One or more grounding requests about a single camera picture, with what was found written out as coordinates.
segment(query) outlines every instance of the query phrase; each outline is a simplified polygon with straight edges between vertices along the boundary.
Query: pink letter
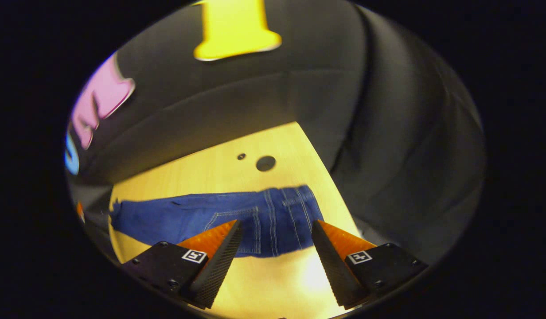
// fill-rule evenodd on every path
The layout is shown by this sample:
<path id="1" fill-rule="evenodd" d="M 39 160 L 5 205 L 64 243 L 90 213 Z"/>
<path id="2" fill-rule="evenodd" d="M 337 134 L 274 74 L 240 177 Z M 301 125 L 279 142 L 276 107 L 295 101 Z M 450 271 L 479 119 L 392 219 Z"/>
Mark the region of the pink letter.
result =
<path id="1" fill-rule="evenodd" d="M 92 130 L 133 93 L 135 82 L 124 79 L 112 54 L 92 75 L 72 111 L 72 124 L 83 149 L 90 147 Z"/>

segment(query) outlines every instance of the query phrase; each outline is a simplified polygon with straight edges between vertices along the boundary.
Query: yellow letter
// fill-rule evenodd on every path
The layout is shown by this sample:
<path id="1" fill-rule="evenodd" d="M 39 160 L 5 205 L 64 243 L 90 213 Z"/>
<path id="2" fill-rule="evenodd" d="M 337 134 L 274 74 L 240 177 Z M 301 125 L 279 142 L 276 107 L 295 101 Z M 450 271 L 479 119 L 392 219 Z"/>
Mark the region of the yellow letter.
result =
<path id="1" fill-rule="evenodd" d="M 273 50 L 281 36 L 267 28 L 263 0 L 202 0 L 204 41 L 194 58 L 212 61 Z"/>

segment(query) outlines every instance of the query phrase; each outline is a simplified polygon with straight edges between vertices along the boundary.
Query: jeans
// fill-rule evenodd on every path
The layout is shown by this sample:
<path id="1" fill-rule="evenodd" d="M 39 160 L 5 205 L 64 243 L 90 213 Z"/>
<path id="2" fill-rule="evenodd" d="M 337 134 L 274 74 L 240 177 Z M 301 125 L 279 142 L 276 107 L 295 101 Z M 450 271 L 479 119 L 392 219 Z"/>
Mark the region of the jeans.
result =
<path id="1" fill-rule="evenodd" d="M 274 257 L 310 247 L 312 223 L 324 220 L 308 186 L 124 201 L 109 214 L 115 230 L 148 245 L 178 244 L 237 219 L 243 237 L 236 257 Z"/>

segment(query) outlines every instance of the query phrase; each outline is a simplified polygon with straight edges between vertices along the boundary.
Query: wooden table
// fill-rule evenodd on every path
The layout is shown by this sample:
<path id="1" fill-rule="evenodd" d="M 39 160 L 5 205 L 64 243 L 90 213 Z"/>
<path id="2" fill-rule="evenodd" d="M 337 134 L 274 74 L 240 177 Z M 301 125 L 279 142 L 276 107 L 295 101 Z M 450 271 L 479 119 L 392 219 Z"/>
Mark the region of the wooden table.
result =
<path id="1" fill-rule="evenodd" d="M 246 157 L 238 160 L 237 156 Z M 263 156 L 277 160 L 269 171 L 255 167 Z M 253 133 L 131 177 L 113 187 L 111 203 L 186 194 L 261 191 L 307 184 L 324 220 L 359 236 L 330 174 L 296 123 Z M 149 248 L 109 226 L 121 263 Z M 271 258 L 234 258 L 212 309 L 228 318 L 326 319 L 347 312 L 334 299 L 314 247 Z"/>

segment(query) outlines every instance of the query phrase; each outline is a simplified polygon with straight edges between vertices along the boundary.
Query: jeans pocket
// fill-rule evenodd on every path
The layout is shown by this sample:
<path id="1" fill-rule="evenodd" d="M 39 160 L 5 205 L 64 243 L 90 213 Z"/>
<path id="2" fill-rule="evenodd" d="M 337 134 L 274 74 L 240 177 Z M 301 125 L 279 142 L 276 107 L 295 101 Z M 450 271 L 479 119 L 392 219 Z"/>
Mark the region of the jeans pocket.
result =
<path id="1" fill-rule="evenodd" d="M 241 244 L 238 247 L 238 254 L 261 254 L 261 223 L 259 222 L 258 213 L 257 206 L 214 213 L 210 222 L 206 224 L 204 231 L 232 220 L 239 220 L 243 235 Z"/>

